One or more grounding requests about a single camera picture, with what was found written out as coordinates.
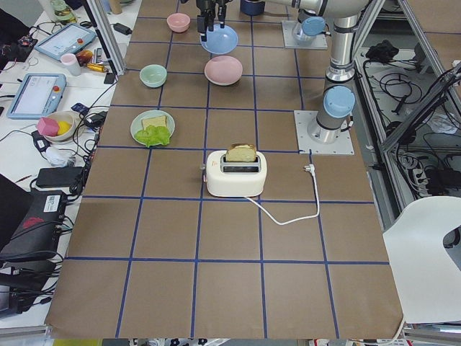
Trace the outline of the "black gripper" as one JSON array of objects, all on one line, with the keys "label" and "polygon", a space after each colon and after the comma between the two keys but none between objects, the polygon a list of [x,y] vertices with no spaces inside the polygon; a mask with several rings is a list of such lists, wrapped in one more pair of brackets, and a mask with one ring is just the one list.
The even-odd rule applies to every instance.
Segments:
[{"label": "black gripper", "polygon": [[220,28],[225,27],[225,18],[227,12],[227,3],[231,0],[196,0],[196,7],[200,14],[197,16],[197,31],[200,39],[204,43],[207,41],[207,31],[212,30],[212,19],[218,12]]}]

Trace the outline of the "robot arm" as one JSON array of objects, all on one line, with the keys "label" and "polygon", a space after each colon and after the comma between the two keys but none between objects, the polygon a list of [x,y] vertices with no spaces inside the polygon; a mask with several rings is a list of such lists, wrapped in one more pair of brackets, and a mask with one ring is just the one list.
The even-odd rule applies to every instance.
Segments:
[{"label": "robot arm", "polygon": [[[199,9],[197,15],[197,31],[200,34],[202,43],[207,42],[207,34],[214,31],[215,18],[218,18],[220,28],[225,27],[227,14],[227,3],[230,1],[205,1],[196,0],[196,7]],[[304,19],[301,28],[305,35],[318,35],[323,32],[326,26],[322,18],[323,10],[327,1],[274,1],[277,4],[284,4],[298,9],[299,12],[309,13],[313,19]]]},{"label": "robot arm", "polygon": [[354,77],[352,48],[359,17],[368,1],[280,1],[298,11],[333,20],[330,63],[326,69],[323,105],[307,126],[309,136],[330,144],[341,132],[341,125],[354,108],[355,96],[349,88]]}]

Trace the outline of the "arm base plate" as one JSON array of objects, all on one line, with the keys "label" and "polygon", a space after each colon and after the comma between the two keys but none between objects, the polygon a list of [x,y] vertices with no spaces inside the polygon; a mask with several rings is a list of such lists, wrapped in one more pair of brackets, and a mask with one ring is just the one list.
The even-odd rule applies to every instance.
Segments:
[{"label": "arm base plate", "polygon": [[327,50],[328,48],[324,34],[306,35],[298,21],[282,21],[282,33],[286,48],[307,50]]},{"label": "arm base plate", "polygon": [[314,155],[354,155],[350,131],[344,120],[336,130],[326,130],[317,122],[317,111],[295,110],[298,152]]}]

